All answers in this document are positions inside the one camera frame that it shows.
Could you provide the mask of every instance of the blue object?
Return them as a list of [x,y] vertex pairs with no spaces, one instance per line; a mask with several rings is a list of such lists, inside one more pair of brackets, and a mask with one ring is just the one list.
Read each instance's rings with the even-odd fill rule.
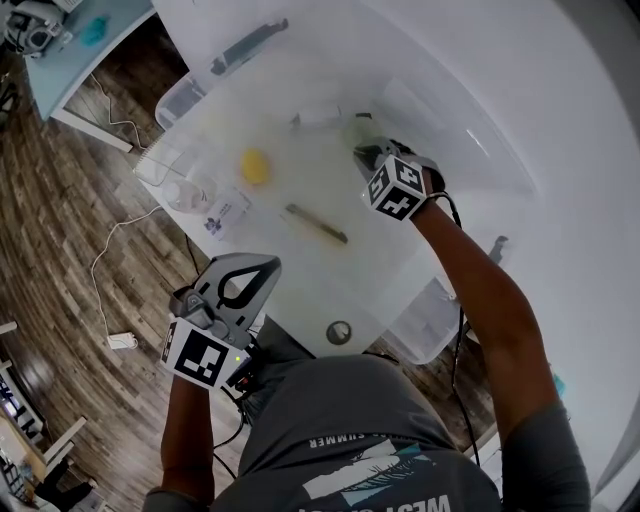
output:
[[558,396],[562,398],[562,395],[564,395],[564,390],[566,389],[566,386],[562,381],[562,379],[558,377],[555,373],[553,374],[553,383],[556,386],[556,391],[558,392]]
[[[46,121],[64,107],[100,61],[154,12],[151,0],[83,0],[64,22],[75,37],[64,46],[63,36],[57,37],[40,59],[25,59],[40,117]],[[102,17],[109,20],[102,38],[87,46],[81,34]]]
[[82,31],[80,40],[87,46],[93,46],[104,39],[107,33],[108,16],[100,16],[93,20],[87,28]]

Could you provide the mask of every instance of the white cable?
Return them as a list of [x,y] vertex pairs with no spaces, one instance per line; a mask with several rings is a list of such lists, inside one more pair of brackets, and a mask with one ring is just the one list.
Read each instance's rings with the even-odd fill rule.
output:
[[131,126],[133,126],[133,129],[136,132],[136,139],[138,139],[138,147],[141,150],[148,149],[148,146],[143,146],[142,143],[140,142],[140,134],[138,133],[138,127],[136,126],[136,124],[133,121],[112,121],[111,120],[111,98],[109,96],[107,96],[107,93],[104,92],[104,89],[102,88],[102,85],[100,84],[100,82],[98,82],[98,79],[95,77],[95,75],[93,73],[91,73],[91,78],[93,78],[93,81],[100,88],[100,92],[102,93],[102,95],[105,98],[107,98],[107,110],[109,112],[109,124],[111,126],[117,126],[119,124],[130,124]]
[[[107,341],[109,341],[109,326],[107,325],[107,317],[105,316],[104,311],[102,309],[102,298],[100,297],[100,291],[98,290],[98,283],[96,283],[96,276],[95,276],[96,265],[98,264],[98,261],[100,260],[100,258],[102,258],[106,254],[107,250],[109,249],[109,242],[111,242],[111,237],[115,233],[116,229],[118,229],[120,226],[128,226],[129,224],[133,224],[135,222],[138,222],[139,220],[146,219],[147,217],[151,216],[153,213],[161,209],[162,209],[162,206],[156,206],[153,210],[151,210],[149,213],[144,214],[142,217],[138,217],[137,219],[133,219],[133,220],[128,220],[126,222],[119,222],[118,224],[113,226],[111,233],[109,233],[109,236],[107,237],[107,243],[104,246],[104,250],[100,254],[98,254],[98,256],[96,257],[96,259],[93,261],[91,265],[91,280],[93,281],[93,288],[96,291],[96,296],[98,297],[98,309],[100,310],[100,314],[102,315],[102,320],[104,322],[104,330],[107,335]],[[136,340],[135,345],[131,348],[136,348],[137,346],[138,346],[138,341]]]

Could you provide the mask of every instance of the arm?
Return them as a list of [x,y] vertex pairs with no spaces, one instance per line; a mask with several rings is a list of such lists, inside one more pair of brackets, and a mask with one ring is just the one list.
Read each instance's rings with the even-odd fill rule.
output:
[[558,401],[542,336],[518,286],[431,202],[412,218],[438,256],[482,346],[500,439]]
[[162,437],[162,489],[209,505],[214,498],[209,391],[173,377]]

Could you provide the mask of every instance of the small device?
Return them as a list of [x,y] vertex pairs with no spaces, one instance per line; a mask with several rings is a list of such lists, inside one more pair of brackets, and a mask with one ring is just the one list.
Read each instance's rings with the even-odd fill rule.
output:
[[260,51],[270,37],[287,28],[289,20],[286,18],[258,27],[217,57],[211,64],[211,72],[216,76],[222,76],[229,70],[242,66]]
[[110,334],[107,338],[111,350],[120,350],[122,348],[136,348],[138,340],[132,332],[123,332],[121,334]]
[[[280,259],[275,256],[250,253],[217,256],[192,286],[174,292],[169,309],[174,316],[243,350],[252,341],[247,329],[260,313],[281,272]],[[252,277],[242,291],[236,297],[229,297],[226,288],[231,279],[249,275]]]
[[362,198],[380,213],[396,220],[408,219],[427,198],[422,167],[389,155],[367,185]]
[[7,18],[5,46],[14,53],[38,58],[52,39],[62,33],[64,17],[64,11],[54,4],[21,2]]
[[169,326],[161,359],[171,373],[215,390],[231,377],[245,358],[241,350],[209,331],[176,318]]

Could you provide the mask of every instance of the gray t-shirt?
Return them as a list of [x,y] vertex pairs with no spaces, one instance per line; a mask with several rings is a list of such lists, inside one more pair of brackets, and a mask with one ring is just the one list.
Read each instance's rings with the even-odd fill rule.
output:
[[[527,419],[503,449],[504,508],[588,511],[589,486],[562,405]],[[153,490],[146,512],[206,510]],[[214,512],[454,512],[503,509],[489,477],[455,450],[431,405],[373,356],[302,362],[254,425],[238,479]]]

